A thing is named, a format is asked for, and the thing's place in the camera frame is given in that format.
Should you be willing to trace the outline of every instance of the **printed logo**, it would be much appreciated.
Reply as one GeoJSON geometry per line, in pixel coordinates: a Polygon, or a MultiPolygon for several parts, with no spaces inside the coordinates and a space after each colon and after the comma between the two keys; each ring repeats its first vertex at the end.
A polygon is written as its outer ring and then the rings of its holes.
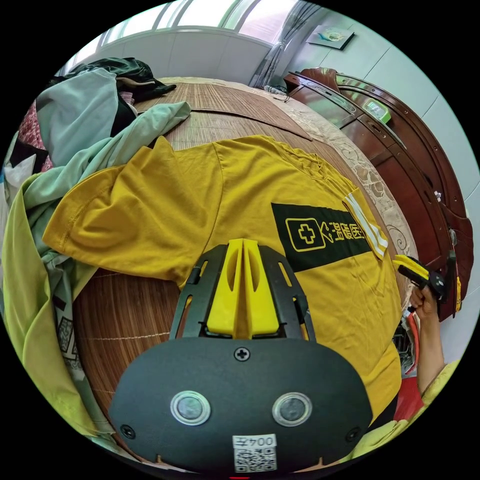
{"type": "Polygon", "coordinates": [[[271,204],[285,256],[294,272],[369,252],[352,214],[308,205],[271,204]]]}

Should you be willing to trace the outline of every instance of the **window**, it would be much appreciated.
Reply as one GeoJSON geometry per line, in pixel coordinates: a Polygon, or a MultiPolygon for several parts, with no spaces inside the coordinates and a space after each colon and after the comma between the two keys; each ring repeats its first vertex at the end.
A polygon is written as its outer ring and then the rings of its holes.
{"type": "Polygon", "coordinates": [[[219,27],[235,0],[193,0],[181,16],[178,26],[219,27]]]}
{"type": "Polygon", "coordinates": [[[163,10],[164,5],[156,6],[150,10],[143,11],[138,15],[133,16],[126,22],[125,30],[122,37],[128,37],[129,35],[138,34],[140,32],[146,32],[151,30],[154,26],[154,22],[159,16],[159,13],[163,10]]]}
{"type": "Polygon", "coordinates": [[[121,38],[122,30],[124,29],[126,23],[127,20],[122,21],[121,23],[112,27],[107,34],[106,43],[109,44],[110,42],[114,42],[115,40],[121,38]]]}
{"type": "Polygon", "coordinates": [[[257,3],[258,0],[243,0],[240,1],[236,7],[234,8],[232,14],[226,21],[226,24],[224,27],[226,29],[232,29],[235,30],[235,28],[238,26],[240,20],[244,16],[244,14],[247,12],[247,10],[255,3],[257,3]]]}
{"type": "Polygon", "coordinates": [[[175,0],[134,15],[92,40],[63,67],[67,72],[102,46],[152,30],[209,27],[274,44],[298,0],[175,0]]]}
{"type": "Polygon", "coordinates": [[[274,44],[296,3],[297,0],[261,0],[247,16],[238,33],[274,44]]]}
{"type": "Polygon", "coordinates": [[[170,27],[175,20],[180,10],[185,5],[187,0],[175,0],[173,1],[168,8],[166,9],[165,13],[161,16],[160,22],[158,23],[159,29],[167,29],[170,27]]]}

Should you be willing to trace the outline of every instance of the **bamboo mat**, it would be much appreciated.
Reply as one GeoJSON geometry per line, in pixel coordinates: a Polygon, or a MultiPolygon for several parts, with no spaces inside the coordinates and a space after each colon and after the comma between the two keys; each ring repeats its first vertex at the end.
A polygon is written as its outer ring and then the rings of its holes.
{"type": "MultiPolygon", "coordinates": [[[[165,137],[175,150],[182,150],[259,134],[315,153],[355,185],[359,184],[342,157],[329,145],[240,116],[193,111],[165,137]]],[[[387,232],[370,197],[363,193],[379,226],[387,232]]],[[[388,240],[390,255],[395,255],[393,242],[388,240]]],[[[399,288],[403,295],[402,283],[399,288]]],[[[77,348],[93,394],[107,418],[122,373],[138,355],[168,340],[178,298],[179,290],[173,282],[99,270],[75,300],[77,348]]]]}
{"type": "Polygon", "coordinates": [[[312,140],[307,132],[268,99],[220,85],[178,83],[176,89],[166,95],[137,102],[134,106],[141,113],[157,104],[177,102],[188,102],[193,111],[238,115],[246,119],[257,120],[294,133],[304,139],[312,140]]]}

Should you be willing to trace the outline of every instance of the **curtain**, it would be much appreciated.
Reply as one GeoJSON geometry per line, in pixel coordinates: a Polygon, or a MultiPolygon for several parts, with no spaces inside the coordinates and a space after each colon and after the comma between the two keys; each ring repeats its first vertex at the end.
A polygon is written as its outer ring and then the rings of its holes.
{"type": "Polygon", "coordinates": [[[306,22],[315,15],[322,7],[310,3],[309,1],[300,0],[288,14],[283,24],[278,42],[266,54],[256,72],[248,84],[250,87],[263,87],[269,84],[272,79],[277,65],[279,64],[285,45],[299,32],[306,22]]]}

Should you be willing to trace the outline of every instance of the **wall picture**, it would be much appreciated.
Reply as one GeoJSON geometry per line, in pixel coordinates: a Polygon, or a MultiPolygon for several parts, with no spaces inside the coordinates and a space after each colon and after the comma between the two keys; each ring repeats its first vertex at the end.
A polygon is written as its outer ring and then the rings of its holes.
{"type": "Polygon", "coordinates": [[[332,49],[343,50],[353,38],[355,32],[336,28],[334,26],[318,26],[308,37],[307,42],[314,45],[323,45],[332,49]]]}

